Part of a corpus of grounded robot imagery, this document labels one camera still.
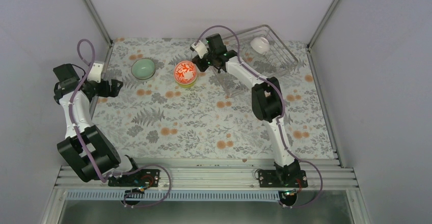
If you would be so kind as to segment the pale green pink-base bowl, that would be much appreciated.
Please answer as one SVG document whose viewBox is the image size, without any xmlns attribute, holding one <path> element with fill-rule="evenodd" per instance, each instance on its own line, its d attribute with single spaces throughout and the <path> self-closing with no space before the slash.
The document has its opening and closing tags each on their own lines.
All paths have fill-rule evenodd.
<svg viewBox="0 0 432 224">
<path fill-rule="evenodd" d="M 132 75 L 139 80 L 148 80 L 156 72 L 156 65 L 151 59 L 139 59 L 131 67 Z"/>
</svg>

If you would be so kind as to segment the white bowl red rim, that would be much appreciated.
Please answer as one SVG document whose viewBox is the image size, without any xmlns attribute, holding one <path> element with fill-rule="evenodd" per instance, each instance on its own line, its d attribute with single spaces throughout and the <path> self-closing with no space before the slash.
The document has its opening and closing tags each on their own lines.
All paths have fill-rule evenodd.
<svg viewBox="0 0 432 224">
<path fill-rule="evenodd" d="M 197 68 L 191 61 L 181 61 L 174 68 L 174 79 L 177 83 L 192 83 L 196 80 L 197 75 Z"/>
</svg>

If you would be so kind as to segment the yellow bowl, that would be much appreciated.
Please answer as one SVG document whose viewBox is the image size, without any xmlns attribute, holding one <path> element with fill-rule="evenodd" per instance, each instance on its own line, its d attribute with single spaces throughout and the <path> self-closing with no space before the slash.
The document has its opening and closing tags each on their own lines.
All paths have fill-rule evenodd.
<svg viewBox="0 0 432 224">
<path fill-rule="evenodd" d="M 192 86 L 194 86 L 195 82 L 189 83 L 189 84 L 182 84 L 179 83 L 178 85 L 182 88 L 191 88 Z"/>
</svg>

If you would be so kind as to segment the plain white bowl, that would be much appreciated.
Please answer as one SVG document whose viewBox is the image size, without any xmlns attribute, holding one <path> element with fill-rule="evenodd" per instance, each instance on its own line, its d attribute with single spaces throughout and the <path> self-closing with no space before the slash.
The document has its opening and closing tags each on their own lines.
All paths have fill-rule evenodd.
<svg viewBox="0 0 432 224">
<path fill-rule="evenodd" d="M 259 54 L 264 55 L 270 50 L 270 43 L 265 37 L 256 37 L 250 42 L 251 47 Z"/>
</svg>

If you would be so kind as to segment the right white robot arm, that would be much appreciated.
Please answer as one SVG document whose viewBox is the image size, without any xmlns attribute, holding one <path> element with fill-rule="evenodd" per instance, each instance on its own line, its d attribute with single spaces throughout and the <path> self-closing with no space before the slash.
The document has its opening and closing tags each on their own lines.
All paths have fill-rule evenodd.
<svg viewBox="0 0 432 224">
<path fill-rule="evenodd" d="M 288 187 L 295 182 L 301 168 L 288 145 L 283 121 L 285 101 L 279 81 L 258 73 L 240 57 L 239 50 L 228 50 L 219 34 L 208 36 L 205 42 L 192 43 L 190 49 L 197 53 L 192 62 L 201 72 L 214 67 L 233 75 L 251 91 L 252 112 L 263 122 L 272 143 L 277 183 Z"/>
</svg>

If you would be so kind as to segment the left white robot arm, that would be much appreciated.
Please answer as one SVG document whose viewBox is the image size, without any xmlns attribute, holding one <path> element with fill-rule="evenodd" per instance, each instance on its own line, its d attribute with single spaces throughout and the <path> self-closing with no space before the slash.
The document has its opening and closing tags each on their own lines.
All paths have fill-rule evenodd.
<svg viewBox="0 0 432 224">
<path fill-rule="evenodd" d="M 66 134 L 57 144 L 57 150 L 77 176 L 84 182 L 120 177 L 130 186 L 137 185 L 142 172 L 128 155 L 120 155 L 114 145 L 92 122 L 90 103 L 98 97 L 118 96 L 123 83 L 101 78 L 104 65 L 93 64 L 88 78 L 76 90 L 81 77 L 73 64 L 63 64 L 53 69 L 59 80 L 54 88 L 54 100 L 65 114 Z"/>
</svg>

